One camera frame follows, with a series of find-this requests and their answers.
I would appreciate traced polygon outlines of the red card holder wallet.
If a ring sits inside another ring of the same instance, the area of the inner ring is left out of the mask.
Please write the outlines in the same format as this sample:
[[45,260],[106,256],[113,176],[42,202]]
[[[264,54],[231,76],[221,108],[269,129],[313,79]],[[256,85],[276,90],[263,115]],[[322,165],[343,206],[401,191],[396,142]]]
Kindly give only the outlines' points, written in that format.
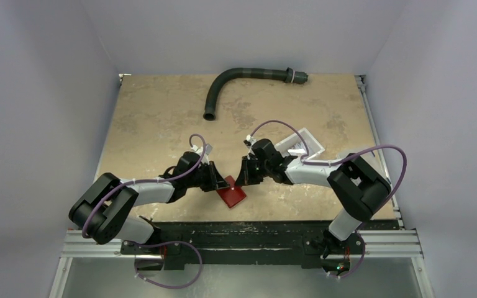
[[232,176],[227,176],[224,180],[228,183],[228,187],[218,189],[216,192],[226,206],[230,209],[241,203],[246,197],[246,193],[240,186],[235,185],[235,179]]

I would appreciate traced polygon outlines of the white plastic card box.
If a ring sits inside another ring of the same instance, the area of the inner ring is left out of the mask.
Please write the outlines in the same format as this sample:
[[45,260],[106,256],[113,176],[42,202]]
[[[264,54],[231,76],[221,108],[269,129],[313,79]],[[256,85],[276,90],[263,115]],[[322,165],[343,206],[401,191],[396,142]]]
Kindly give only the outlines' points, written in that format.
[[275,145],[283,156],[302,156],[308,153],[306,159],[312,160],[325,152],[325,148],[307,128],[301,128],[298,132],[303,140],[294,133]]

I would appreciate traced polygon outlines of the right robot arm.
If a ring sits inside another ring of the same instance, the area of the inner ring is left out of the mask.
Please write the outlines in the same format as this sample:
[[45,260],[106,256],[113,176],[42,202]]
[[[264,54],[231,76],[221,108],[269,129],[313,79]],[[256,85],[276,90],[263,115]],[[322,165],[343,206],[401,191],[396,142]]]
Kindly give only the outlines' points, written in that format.
[[244,143],[249,152],[242,157],[236,186],[257,185],[269,177],[279,184],[311,184],[333,190],[342,205],[324,235],[324,245],[333,253],[348,245],[349,236],[369,221],[391,194],[387,180],[354,153],[344,160],[309,163],[295,155],[283,155],[267,138]]

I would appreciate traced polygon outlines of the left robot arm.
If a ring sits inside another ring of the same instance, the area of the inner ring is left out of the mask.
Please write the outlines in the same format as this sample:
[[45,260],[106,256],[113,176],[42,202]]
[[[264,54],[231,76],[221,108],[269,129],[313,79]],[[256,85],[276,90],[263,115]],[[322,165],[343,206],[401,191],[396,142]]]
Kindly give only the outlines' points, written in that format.
[[92,238],[99,245],[118,238],[136,242],[144,253],[152,254],[160,247],[160,237],[149,220],[130,217],[134,207],[171,204],[190,188],[211,192],[229,186],[207,155],[186,151],[176,165],[157,178],[130,180],[112,173],[100,175],[71,207],[68,218],[85,238]]

